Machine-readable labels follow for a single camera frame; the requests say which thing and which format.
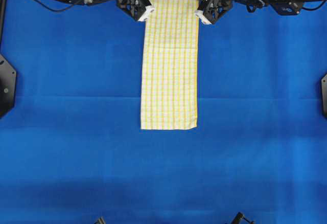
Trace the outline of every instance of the plaid fabric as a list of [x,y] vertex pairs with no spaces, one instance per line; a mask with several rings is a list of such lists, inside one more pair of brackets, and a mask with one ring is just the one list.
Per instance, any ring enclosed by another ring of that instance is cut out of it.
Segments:
[[197,126],[197,0],[151,0],[146,23],[141,129]]

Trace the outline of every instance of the cloth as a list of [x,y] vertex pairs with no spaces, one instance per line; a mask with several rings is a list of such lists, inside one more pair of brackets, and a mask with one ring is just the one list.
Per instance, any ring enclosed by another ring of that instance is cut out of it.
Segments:
[[151,0],[146,23],[141,129],[197,126],[197,0]]

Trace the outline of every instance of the blue fabric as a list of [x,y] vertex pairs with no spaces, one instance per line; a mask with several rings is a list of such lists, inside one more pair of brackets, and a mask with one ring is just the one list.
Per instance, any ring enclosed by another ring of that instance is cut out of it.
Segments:
[[0,120],[0,223],[325,221],[326,22],[326,8],[236,4],[200,26],[198,128],[141,131],[144,24],[115,2],[54,14],[8,0],[1,52],[18,80]]

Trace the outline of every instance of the folded towel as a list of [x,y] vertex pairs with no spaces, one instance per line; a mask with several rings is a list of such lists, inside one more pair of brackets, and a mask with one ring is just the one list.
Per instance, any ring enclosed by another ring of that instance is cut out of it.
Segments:
[[145,30],[141,129],[197,126],[198,0],[151,0]]

